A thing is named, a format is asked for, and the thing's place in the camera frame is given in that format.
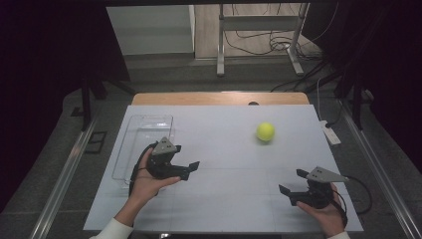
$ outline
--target black cable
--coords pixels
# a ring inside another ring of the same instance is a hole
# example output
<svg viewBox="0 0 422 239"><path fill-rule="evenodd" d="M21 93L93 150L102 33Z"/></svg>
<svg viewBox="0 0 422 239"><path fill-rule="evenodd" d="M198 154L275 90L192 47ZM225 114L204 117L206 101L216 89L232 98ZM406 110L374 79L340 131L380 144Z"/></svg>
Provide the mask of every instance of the black cable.
<svg viewBox="0 0 422 239"><path fill-rule="evenodd" d="M278 14L279 14L279 12L280 12L280 8L281 8L281 6L282 6L282 4L280 3L280 4L279 4L279 8L278 8L278 10L277 10L277 15L278 15ZM233 14L233 16L235 16L235 11L236 11L236 13L239 15L239 11L237 10L236 5L235 5L235 4L232 4L232 14ZM270 43L269 43L269 44L270 44L270 51L265 52L265 53L253 53L253 52L248 51L248 50L246 50L246 49L243 49L243 48L239 48L239 47L235 47L235 46L233 46L233 45L229 42L229 40L228 40L228 38L227 38L227 34L226 34L226 32L224 32L224 36L225 36L225 38L226 38L227 44L228 44L230 47L235 48L235 49L237 49L237 50L239 50L239 51L243 51L243 52L246 52L246 53L249 53L249 54L252 54L252 55L256 55L256 56L263 56L263 55L270 54L270 53L272 53L272 52L274 52L274 51L282 51L282 50L286 50L286 49L287 49L286 47L284 47L283 49L277 49L277 46L276 46L276 47L274 47L274 45L275 45L275 44L272 44L272 43L271 43L271 40L272 40L272 34L273 34L273 33L284 33L284 32L286 32L286 31L277 31L277 32L273 32L273 31L271 31L271 32L268 32L268 33L254 34L254 35L250 35L250 36L241 36L241 35L239 35L238 31L235 31L235 32L236 32L236 35L237 35L239 38L243 38L243 39L252 38L252 37L258 37L258 36L263 36L263 35L270 35Z"/></svg>
<svg viewBox="0 0 422 239"><path fill-rule="evenodd" d="M302 10L302 4L303 4L303 3L301 3L301 7L299 8L299 13L301 13L301 10Z"/></svg>
<svg viewBox="0 0 422 239"><path fill-rule="evenodd" d="M348 222L348 218L347 218L347 205L345 204L345 200L344 198L335 190L331 190L333 193L337 194L338 197L341 199L342 204L344 205L344 209L342 209L341 207L341 203L338 204L338 202L336 202L334 199L331 198L331 196L327 196L325 193L323 193L321 190L313 188L314 192L317 192L319 195L323 196L326 200L328 200L328 202L335 207L335 209L337 209L338 213L341 216L341 220L343 223L343 227L345 228L345 226L347 225Z"/></svg>
<svg viewBox="0 0 422 239"><path fill-rule="evenodd" d="M286 41L275 41L276 39L286 39L286 40L291 40L292 41L292 38L288 38L288 37L274 37L274 38L271 38L270 37L270 42L269 42L269 44L270 44L270 49L271 50L273 50L273 51L285 51L285 50L287 50L288 48L289 48L289 46L290 46L290 44L291 44L291 42L286 42Z"/></svg>
<svg viewBox="0 0 422 239"><path fill-rule="evenodd" d="M249 54L252 54L252 55L263 56L263 55L267 55L267 54L273 52L273 50L270 50L269 52L265 52L265 53L253 53L253 52L250 52L248 50L245 50L245 49L242 49L242 48L238 48L238 47L235 47L232 44L230 44L229 39L227 39L226 31L224 31L224 37L226 38L227 44L230 47L232 47L234 49L237 49L237 50L240 50L240 51L243 51L243 52L246 52L246 53L249 53Z"/></svg>
<svg viewBox="0 0 422 239"><path fill-rule="evenodd" d="M288 3L288 4L289 4L290 9L292 10L292 13L293 13L293 14L296 14L296 13L295 13L295 11L294 11L294 10L293 10L293 8L292 8L292 5L291 5L290 3Z"/></svg>
<svg viewBox="0 0 422 239"><path fill-rule="evenodd" d="M328 65L329 60L328 59L323 59L321 62L319 62L315 67L313 67L308 73L306 73L303 77L301 77L299 79L299 81L295 84L295 86L292 88L292 90L294 92L297 91L297 87L303 83L306 79L308 79L309 77L315 75L316 73L318 73L320 70L322 70L326 65Z"/></svg>
<svg viewBox="0 0 422 239"><path fill-rule="evenodd" d="M344 176L347 177L347 178L349 178L349 179L352 179L352 180L356 181L357 183L359 183L366 190L366 193L367 193L367 195L369 197L369 203L366 206L366 208L364 210L361 210L359 212L356 212L356 214L357 215L362 215L362 214L365 214L368 211L370 211L370 209L372 209L372 194L370 193L369 188L362 181L360 181L359 179L357 179L356 177L349 176L349 175L344 175Z"/></svg>
<svg viewBox="0 0 422 239"><path fill-rule="evenodd" d="M371 20L371 16L367 16L366 19L363 22L370 22ZM361 33L364 31L364 29L367 28L369 24L363 24L359 29L357 29L353 35L351 37L348 38L347 42L344 44L344 46L341 48L341 51L337 51L334 54L332 54L331 56L325 56L324 58L322 58L322 61L324 62L325 60L329 60L332 63L337 63L337 62L341 62L342 59L350 52L351 45L356 43L355 38L357 38L358 36L361 35ZM295 87L293 88L294 91L296 91L296 88L298 87L299 84L303 83L305 81L305 79L307 79L308 77L304 77L302 80L300 80Z"/></svg>
<svg viewBox="0 0 422 239"><path fill-rule="evenodd" d="M336 118L334 121L332 121L332 122L328 122L328 123L325 125L325 127L330 128L330 127L332 127L333 125L335 125L336 123L338 123L338 121L340 120L340 116L341 116L342 109L343 109L343 104L341 104L341 106L340 106L340 110L338 111L337 118Z"/></svg>
<svg viewBox="0 0 422 239"><path fill-rule="evenodd" d="M298 80L294 80L294 81L291 81L291 82L286 82L286 83L279 84L279 85L275 86L274 88L272 88L272 89L270 90L270 93L271 93L271 92L273 92L273 91L275 91L277 88L283 87L283 86L285 86L285 85L288 85L288 84L291 84L291 83L294 83L294 82L297 82L297 81L298 81Z"/></svg>
<svg viewBox="0 0 422 239"><path fill-rule="evenodd" d="M303 45L299 43L297 43L297 45L299 46L298 48L296 48L298 58L301 58L305 61L320 61L323 59L323 55L312 56L304 54L304 51L302 51Z"/></svg>
<svg viewBox="0 0 422 239"><path fill-rule="evenodd" d="M337 194L338 195L338 197L339 198L341 198L341 201L343 202L343 205L344 205L344 210L342 209L342 207L341 207L341 205L339 205L336 201L334 201L333 199L331 199L331 198L328 198L328 201L331 203L331 205L333 205L337 210L338 210L338 212L340 213L340 216L341 216L341 220L342 220L342 222L343 222L343 226L344 226L344 228L345 228L345 226L347 225L347 222L348 222L348 218L347 218L347 205L345 204L345 201L344 201L344 198L337 192L337 191L334 191L333 190L333 192L335 193L335 194Z"/></svg>

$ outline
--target white tabletop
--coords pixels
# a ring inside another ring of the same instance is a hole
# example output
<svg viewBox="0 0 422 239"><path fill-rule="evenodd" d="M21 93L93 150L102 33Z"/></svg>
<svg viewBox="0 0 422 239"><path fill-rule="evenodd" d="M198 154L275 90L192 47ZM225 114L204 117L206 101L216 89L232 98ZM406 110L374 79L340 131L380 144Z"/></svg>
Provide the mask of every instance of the white tabletop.
<svg viewBox="0 0 422 239"><path fill-rule="evenodd" d="M134 228L162 233L306 233L317 223L291 205L279 184L307 191L296 169L316 166L338 173L315 109L302 106L129 106L121 124L85 230L102 230L127 200L127 189L111 178L129 119L136 115L171 115L173 144L182 149L172 159L199 168L161 189L138 214ZM255 137L259 123L276 128L269 143ZM347 231L362 231L347 190L336 183L347 204Z"/></svg>

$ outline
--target sleeve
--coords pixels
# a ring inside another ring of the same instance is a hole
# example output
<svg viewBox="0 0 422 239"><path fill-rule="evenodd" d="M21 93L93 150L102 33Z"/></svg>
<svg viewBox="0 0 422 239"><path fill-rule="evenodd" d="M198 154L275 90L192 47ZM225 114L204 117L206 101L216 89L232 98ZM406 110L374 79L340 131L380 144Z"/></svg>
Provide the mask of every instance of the sleeve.
<svg viewBox="0 0 422 239"><path fill-rule="evenodd" d="M340 234L329 237L327 239L350 239L350 237L348 237L347 232L344 231L344 232L341 232Z"/></svg>
<svg viewBox="0 0 422 239"><path fill-rule="evenodd" d="M113 218L99 235L91 239L126 239L132 231L132 227L123 225Z"/></svg>

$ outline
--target wire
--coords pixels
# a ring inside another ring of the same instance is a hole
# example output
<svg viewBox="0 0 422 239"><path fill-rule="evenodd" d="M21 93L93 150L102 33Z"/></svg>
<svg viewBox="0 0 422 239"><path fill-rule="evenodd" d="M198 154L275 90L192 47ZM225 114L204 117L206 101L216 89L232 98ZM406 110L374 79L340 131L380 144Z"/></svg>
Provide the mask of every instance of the wire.
<svg viewBox="0 0 422 239"><path fill-rule="evenodd" d="M297 91L297 87L303 83L307 78L315 75L320 70L322 70L326 65L328 65L329 61L327 59L322 59L320 63L318 63L312 70L310 70L308 73L306 73L303 77L301 77L298 82L295 84L295 86L292 88L294 92Z"/></svg>
<svg viewBox="0 0 422 239"><path fill-rule="evenodd" d="M367 193L367 195L369 197L369 202L368 202L368 205L366 206L366 208L363 209L363 210L361 210L361 211L359 211L359 212L356 212L356 214L357 215L362 215L362 214L365 214L365 213L369 212L370 209L372 209L372 194L370 193L369 188L362 181L360 181L359 179L357 179L356 177L349 176L349 175L344 175L344 176L347 177L347 178L349 178L349 179L352 179L352 180L356 181L357 183L359 183L366 190L366 193Z"/></svg>
<svg viewBox="0 0 422 239"><path fill-rule="evenodd" d="M267 4L267 10L263 13L263 15L265 15L269 11L269 7L271 8L270 3Z"/></svg>
<svg viewBox="0 0 422 239"><path fill-rule="evenodd" d="M363 22L370 22L371 20L371 16L368 16ZM348 38L347 42L344 44L344 46L341 48L340 51L335 52L334 54L332 54L331 56L326 56L325 58L322 59L322 62L325 61L330 61L332 63L338 63L338 62L342 62L342 59L344 57L347 56L348 53L350 53L350 49L353 49L351 47L352 44L355 44L356 42L356 38L359 37L361 35L361 33L363 32L363 30L368 26L368 24L363 24L359 29L357 29L353 35L351 37ZM349 63L345 63L344 66L340 67L339 71L343 71L342 73L342 78L344 78L345 76L347 76L347 69L349 67ZM303 77L293 88L294 91L296 91L296 88L298 87L299 84L303 83L305 81L306 77ZM344 84L341 84L341 93L343 94L344 92Z"/></svg>
<svg viewBox="0 0 422 239"><path fill-rule="evenodd" d="M318 53L312 53L312 54L304 54L304 52L302 51L302 46L301 44L297 43L296 47L296 52L297 52L297 56L298 58L301 58L305 61L320 61L323 59L323 54L318 52Z"/></svg>
<svg viewBox="0 0 422 239"><path fill-rule="evenodd" d="M301 10L302 10L302 4L303 4L303 3L301 3L301 7L299 7L299 13L301 13Z"/></svg>
<svg viewBox="0 0 422 239"><path fill-rule="evenodd" d="M286 39L286 40L292 40L292 38L288 38L288 37L274 37L271 38L270 37L270 49L273 51L284 51L287 50L291 44L291 42L287 42L287 41L276 41L276 39Z"/></svg>
<svg viewBox="0 0 422 239"><path fill-rule="evenodd" d="M285 33L285 32L286 31L277 31L277 32L274 32L274 33ZM264 36L264 35L269 35L269 34L271 34L271 32L259 33L259 34L255 34L255 35L249 35L249 36L240 36L239 34L237 34L237 36L240 37L240 38L252 38L252 37L259 37L259 36Z"/></svg>
<svg viewBox="0 0 422 239"><path fill-rule="evenodd" d="M317 108L317 117L319 118L319 121L321 121L321 115L319 110L319 81L321 78L317 80L316 83L316 108Z"/></svg>
<svg viewBox="0 0 422 239"><path fill-rule="evenodd" d="M286 82L286 83L279 84L279 85L275 86L274 88L272 88L270 90L270 93L273 92L273 91L275 91L277 88L283 87L285 85L288 85L288 84L291 84L291 83L294 83L294 82L297 82L297 81L299 81L299 80L294 80L294 81L291 81L291 82Z"/></svg>
<svg viewBox="0 0 422 239"><path fill-rule="evenodd" d="M333 125L335 125L336 123L338 123L338 121L340 120L342 109L343 109L343 104L341 104L341 106L340 106L340 110L338 111L337 118L335 118L335 121L328 122L325 125L325 127L332 127Z"/></svg>
<svg viewBox="0 0 422 239"><path fill-rule="evenodd" d="M288 3L289 4L289 7L290 7L290 9L292 10L292 13L293 14L296 14L296 12L293 10L293 8L292 8L292 5L290 4L290 3Z"/></svg>
<svg viewBox="0 0 422 239"><path fill-rule="evenodd" d="M337 13L337 9L338 9L338 2L337 2L337 4L335 5L335 10L334 10L334 13L332 14L331 20L329 21L329 23L328 23L328 25L326 26L325 30L324 30L321 34L319 34L319 36L317 36L317 37L313 38L312 40L308 41L307 43L303 44L303 46L304 46L304 45L306 45L306 44L309 44L310 42L313 42L313 41L315 41L315 40L319 39L319 38L320 38L323 34L325 34L325 32L329 29L329 27L331 26L331 24L332 24L332 22L333 22L333 20L334 20L334 18L335 18L335 15L336 15L336 13Z"/></svg>
<svg viewBox="0 0 422 239"><path fill-rule="evenodd" d="M345 204L344 198L337 191L333 190L333 192L335 194L337 194L339 198L341 198L341 201L344 205L344 210L341 208L341 205L339 205L333 199L328 198L328 200L330 201L331 205L333 205L338 210L338 212L340 213L341 219L342 219L342 222L343 222L343 226L345 228L345 226L347 225L347 221L348 221L348 219L347 219L347 205Z"/></svg>
<svg viewBox="0 0 422 239"><path fill-rule="evenodd" d="M234 48L234 49L237 49L237 50L240 50L240 51L243 51L243 52L246 52L246 53L249 53L249 54L252 54L252 55L263 56L263 55L267 55L267 54L269 54L269 53L273 52L273 50L270 50L270 51L265 52L265 53L253 53L253 52L250 52L250 51L245 50L245 49L243 49L243 48L239 48L239 47L235 47L235 46L233 46L233 45L229 42L229 39L227 39L226 31L224 31L224 37L226 38L227 44L228 44L230 47L232 47L232 48Z"/></svg>

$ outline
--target human hand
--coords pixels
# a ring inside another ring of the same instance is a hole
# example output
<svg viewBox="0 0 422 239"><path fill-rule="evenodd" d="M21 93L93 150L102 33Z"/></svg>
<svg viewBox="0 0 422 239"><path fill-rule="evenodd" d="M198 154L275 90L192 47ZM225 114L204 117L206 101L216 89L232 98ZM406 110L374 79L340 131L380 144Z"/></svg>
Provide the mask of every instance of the human hand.
<svg viewBox="0 0 422 239"><path fill-rule="evenodd" d="M152 153L152 150L153 148L151 147L140 161L137 176L134 180L133 190L129 196L134 200L145 203L153 198L160 188L180 181L180 177L155 179L148 170L146 170L146 163Z"/></svg>
<svg viewBox="0 0 422 239"><path fill-rule="evenodd" d="M160 188L180 181L180 177L169 177L162 180L153 178L148 170L146 170L146 163L151 153L152 147L141 159L132 192L120 212L114 218L124 225L133 225L134 218L139 210L158 193Z"/></svg>
<svg viewBox="0 0 422 239"><path fill-rule="evenodd" d="M333 183L331 184L331 188L333 191L337 191L337 188ZM338 199L338 195L335 192L333 192L333 196L334 201L341 205ZM315 209L303 202L298 201L297 206L317 220L323 233L327 237L335 236L344 231L341 215L332 204L323 209Z"/></svg>

